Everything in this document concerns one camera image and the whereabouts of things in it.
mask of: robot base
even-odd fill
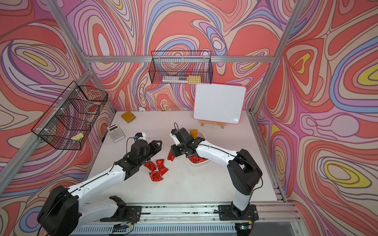
[[[257,213],[256,205],[248,205],[246,212],[244,213],[241,219],[236,219],[232,214],[232,206],[231,205],[219,205],[218,211],[219,219],[221,221],[256,221],[259,219],[259,215]]]
[[[100,219],[100,221],[101,222],[124,222],[124,221],[138,222],[141,217],[141,210],[142,210],[142,206],[122,206],[121,209],[119,209],[118,214],[110,218],[102,218]]]

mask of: white bowl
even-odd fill
[[[203,132],[200,131],[200,130],[198,130],[198,135],[197,135],[197,137],[201,137],[201,138],[204,138],[204,139],[206,140],[205,135],[204,135]],[[189,158],[187,158],[187,160],[188,160],[188,162],[189,162],[190,164],[192,164],[192,165],[203,165],[203,164],[206,164],[206,163],[208,163],[208,162],[210,161],[210,160],[208,159],[208,160],[206,160],[206,161],[204,161],[204,162],[193,163],[193,162],[191,162],[191,161],[189,160]]]

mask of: pink-framed whiteboard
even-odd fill
[[[197,84],[193,118],[239,124],[245,97],[245,87],[222,84]]]

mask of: red foil packet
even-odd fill
[[[195,156],[195,155],[192,155],[191,157],[189,157],[189,161],[194,163],[194,164],[197,164],[198,161],[199,161],[199,157],[198,156]]]
[[[168,169],[164,166],[164,159],[156,160],[156,165],[158,166],[159,173],[164,175]]]
[[[160,181],[163,180],[163,178],[160,176],[160,173],[158,171],[153,171],[150,173],[150,178],[152,181]]]
[[[168,154],[168,160],[173,161],[174,159],[175,157],[173,156],[172,149],[171,149]]]
[[[143,164],[145,167],[147,167],[150,171],[155,171],[156,170],[156,165],[152,162],[149,161],[145,164]]]
[[[204,161],[206,161],[206,160],[208,160],[208,159],[199,157],[199,158],[198,158],[198,163],[204,162]]]

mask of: wooden easel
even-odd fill
[[[209,125],[219,125],[221,129],[224,129],[226,126],[226,123],[221,123],[221,122],[213,122],[213,121],[206,121],[206,120],[200,120],[201,126],[204,124],[209,124]]]

